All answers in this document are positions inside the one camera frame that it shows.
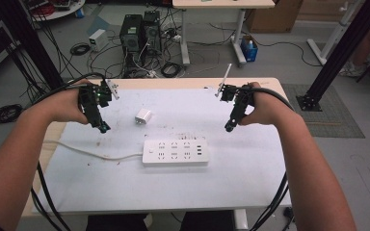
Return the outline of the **person's right hand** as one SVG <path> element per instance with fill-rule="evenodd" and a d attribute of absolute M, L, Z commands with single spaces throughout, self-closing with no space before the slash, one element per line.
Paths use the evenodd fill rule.
<path fill-rule="evenodd" d="M 252 98 L 253 111 L 241 119 L 240 125 L 259 123 L 279 127 L 297 115 L 282 101 L 269 93 L 255 92 Z"/>

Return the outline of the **white charger plug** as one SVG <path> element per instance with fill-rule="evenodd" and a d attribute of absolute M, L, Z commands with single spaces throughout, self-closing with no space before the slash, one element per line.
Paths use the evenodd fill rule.
<path fill-rule="evenodd" d="M 135 121 L 139 124 L 147 124 L 151 119 L 151 111 L 148 109 L 140 109 L 135 116 Z"/>

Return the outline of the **blue storage box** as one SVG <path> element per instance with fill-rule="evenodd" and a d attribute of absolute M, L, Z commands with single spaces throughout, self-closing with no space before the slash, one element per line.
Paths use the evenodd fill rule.
<path fill-rule="evenodd" d="M 256 60 L 258 48 L 252 36 L 243 36 L 240 47 L 247 62 Z"/>

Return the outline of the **wooden desk with white legs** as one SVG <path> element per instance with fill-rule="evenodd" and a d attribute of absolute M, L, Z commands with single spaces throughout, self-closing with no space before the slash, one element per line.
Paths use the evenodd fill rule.
<path fill-rule="evenodd" d="M 247 63 L 247 60 L 240 48 L 239 38 L 241 37 L 246 11 L 250 9 L 271 9 L 276 3 L 273 0 L 172 0 L 172 5 L 175 9 L 181 10 L 180 50 L 184 65 L 191 63 L 187 44 L 186 11 L 188 9 L 238 9 L 237 26 L 231 45 L 237 58 L 237 64 L 243 65 Z"/>

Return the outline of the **white table mat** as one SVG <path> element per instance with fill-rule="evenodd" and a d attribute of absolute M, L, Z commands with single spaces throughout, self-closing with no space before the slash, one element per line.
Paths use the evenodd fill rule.
<path fill-rule="evenodd" d="M 285 172 L 271 125 L 225 130 L 233 106 L 212 89 L 120 90 L 102 109 L 110 130 L 66 125 L 44 174 L 62 213 L 264 207 Z M 147 124 L 135 116 L 151 111 Z M 210 161 L 196 167 L 145 167 L 148 140 L 206 140 Z"/>

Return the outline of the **white metal stand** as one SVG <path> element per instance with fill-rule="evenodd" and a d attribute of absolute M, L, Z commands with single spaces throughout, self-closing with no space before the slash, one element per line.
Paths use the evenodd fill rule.
<path fill-rule="evenodd" d="M 313 39 L 309 38 L 306 41 L 315 57 L 318 59 L 320 65 L 324 65 L 327 62 L 328 54 L 332 50 L 333 46 L 345 33 L 346 29 L 351 24 L 351 17 L 363 2 L 364 0 L 346 0 L 344 2 L 343 6 L 339 8 L 339 10 L 344 13 L 344 15 L 337 22 L 337 25 L 335 26 L 333 32 L 330 34 L 326 44 L 322 49 L 318 47 Z"/>

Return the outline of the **person's left hand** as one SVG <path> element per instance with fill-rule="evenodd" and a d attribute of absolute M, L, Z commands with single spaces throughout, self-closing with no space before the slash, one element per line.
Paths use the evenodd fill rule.
<path fill-rule="evenodd" d="M 42 112 L 50 121 L 79 122 L 87 124 L 88 120 L 78 103 L 79 89 L 72 88 L 57 92 L 40 102 Z"/>

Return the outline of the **cardboard box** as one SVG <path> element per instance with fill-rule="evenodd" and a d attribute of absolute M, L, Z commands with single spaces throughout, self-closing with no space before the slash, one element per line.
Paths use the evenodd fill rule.
<path fill-rule="evenodd" d="M 304 0 L 274 0 L 271 9 L 253 9 L 246 18 L 251 33 L 290 33 Z"/>

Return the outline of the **white table leg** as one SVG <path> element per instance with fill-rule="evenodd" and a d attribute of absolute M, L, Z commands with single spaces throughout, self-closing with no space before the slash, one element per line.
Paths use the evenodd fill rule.
<path fill-rule="evenodd" d="M 248 219 L 245 209 L 237 209 L 233 211 L 234 224 L 236 231 L 248 231 Z"/>

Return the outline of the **black computer tower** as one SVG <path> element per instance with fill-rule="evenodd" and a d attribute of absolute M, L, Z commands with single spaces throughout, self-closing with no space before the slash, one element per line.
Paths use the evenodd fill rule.
<path fill-rule="evenodd" d="M 122 22 L 119 38 L 128 52 L 139 52 L 144 41 L 143 17 L 140 14 L 127 14 Z"/>
<path fill-rule="evenodd" d="M 158 55 L 161 52 L 160 12 L 147 11 L 143 18 L 147 53 Z"/>

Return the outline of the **grey floor mat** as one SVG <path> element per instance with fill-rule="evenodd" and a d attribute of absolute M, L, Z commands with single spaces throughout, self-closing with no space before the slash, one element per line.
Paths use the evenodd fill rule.
<path fill-rule="evenodd" d="M 361 129 L 353 119 L 333 86 L 324 93 L 319 108 L 305 111 L 299 105 L 299 96 L 303 96 L 309 85 L 282 84 L 284 92 L 301 115 L 313 137 L 364 139 Z"/>

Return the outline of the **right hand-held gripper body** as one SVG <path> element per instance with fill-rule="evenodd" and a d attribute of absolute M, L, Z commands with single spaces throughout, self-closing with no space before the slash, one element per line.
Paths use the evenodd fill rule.
<path fill-rule="evenodd" d="M 233 102 L 235 108 L 241 108 L 245 110 L 248 106 L 253 105 L 253 89 L 249 85 L 237 87 L 234 85 L 227 84 L 225 81 L 232 68 L 232 64 L 228 64 L 225 70 L 224 77 L 218 86 L 216 96 L 224 102 Z"/>

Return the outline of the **white power strip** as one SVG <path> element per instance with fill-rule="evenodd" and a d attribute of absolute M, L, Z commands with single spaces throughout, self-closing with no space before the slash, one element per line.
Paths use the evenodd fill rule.
<path fill-rule="evenodd" d="M 145 167 L 196 167 L 210 161 L 206 140 L 148 140 L 144 143 Z"/>

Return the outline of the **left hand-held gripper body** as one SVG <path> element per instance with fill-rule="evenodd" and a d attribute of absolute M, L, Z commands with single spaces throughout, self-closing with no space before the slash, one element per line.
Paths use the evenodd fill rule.
<path fill-rule="evenodd" d="M 119 86 L 110 79 L 96 84 L 86 84 L 79 88 L 79 103 L 85 116 L 99 114 L 99 107 L 108 107 L 113 100 L 119 100 Z"/>

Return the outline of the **round white table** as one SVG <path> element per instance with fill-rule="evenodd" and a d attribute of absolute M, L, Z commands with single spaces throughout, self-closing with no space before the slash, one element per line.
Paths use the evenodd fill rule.
<path fill-rule="evenodd" d="M 61 18 L 72 13 L 82 15 L 86 0 L 20 0 L 34 21 Z"/>

